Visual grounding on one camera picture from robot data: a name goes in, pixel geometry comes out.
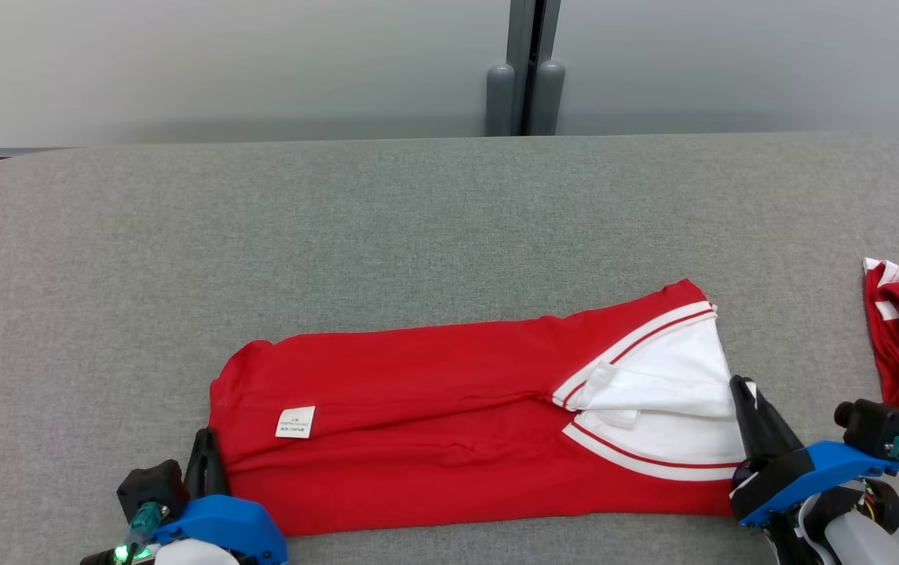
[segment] wire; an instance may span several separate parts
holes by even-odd
[[[129,546],[129,555],[125,560],[125,565],[132,565],[132,562],[134,561],[134,552],[136,551],[138,551],[138,544],[133,543]]]

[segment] green light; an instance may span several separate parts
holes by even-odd
[[[136,554],[136,559],[148,557],[150,555],[152,555],[152,552],[148,550],[147,547]],[[115,547],[115,561],[125,563],[127,559],[129,559],[129,546],[119,545],[118,547]]]

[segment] gray tabletop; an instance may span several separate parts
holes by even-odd
[[[733,371],[802,439],[838,439],[838,402],[879,399],[862,257],[899,262],[899,140],[206,144],[0,162],[0,563],[75,563],[118,542],[115,487],[186,459],[209,382],[258,337],[563,315],[690,278],[719,306]],[[632,515],[295,539],[291,559],[773,561],[730,519]]]

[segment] clothing tag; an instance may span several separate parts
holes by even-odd
[[[289,408],[281,411],[281,416],[278,417],[278,427],[274,429],[274,436],[308,439],[314,411],[316,411],[316,406]]]

